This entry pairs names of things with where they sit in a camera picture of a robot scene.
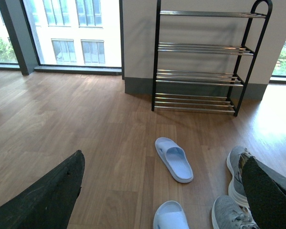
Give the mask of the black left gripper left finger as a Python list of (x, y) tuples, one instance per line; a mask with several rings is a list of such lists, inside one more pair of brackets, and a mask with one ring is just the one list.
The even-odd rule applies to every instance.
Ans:
[(0, 229), (65, 229), (81, 192), (85, 158), (78, 150), (0, 206)]

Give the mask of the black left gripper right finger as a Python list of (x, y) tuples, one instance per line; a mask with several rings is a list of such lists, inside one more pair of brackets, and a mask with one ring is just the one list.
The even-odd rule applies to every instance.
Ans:
[(286, 177), (243, 152), (240, 170), (253, 218), (261, 229), (286, 229)]

